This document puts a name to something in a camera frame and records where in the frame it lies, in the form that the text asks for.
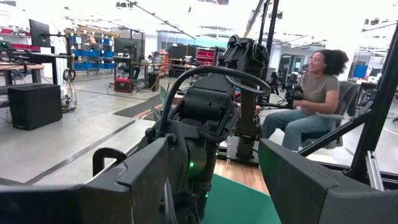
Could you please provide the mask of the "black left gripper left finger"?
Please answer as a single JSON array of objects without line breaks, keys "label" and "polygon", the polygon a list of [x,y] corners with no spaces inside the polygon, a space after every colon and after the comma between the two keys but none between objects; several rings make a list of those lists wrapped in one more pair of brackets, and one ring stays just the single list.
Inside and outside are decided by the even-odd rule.
[{"label": "black left gripper left finger", "polygon": [[1,223],[158,223],[168,151],[159,138],[87,184],[1,187]]}]

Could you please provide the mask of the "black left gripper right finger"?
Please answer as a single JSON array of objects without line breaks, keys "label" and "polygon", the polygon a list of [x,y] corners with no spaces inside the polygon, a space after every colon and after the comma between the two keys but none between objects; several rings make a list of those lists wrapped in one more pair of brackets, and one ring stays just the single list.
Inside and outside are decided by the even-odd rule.
[{"label": "black left gripper right finger", "polygon": [[397,223],[397,191],[380,191],[268,139],[262,175],[282,223]]}]

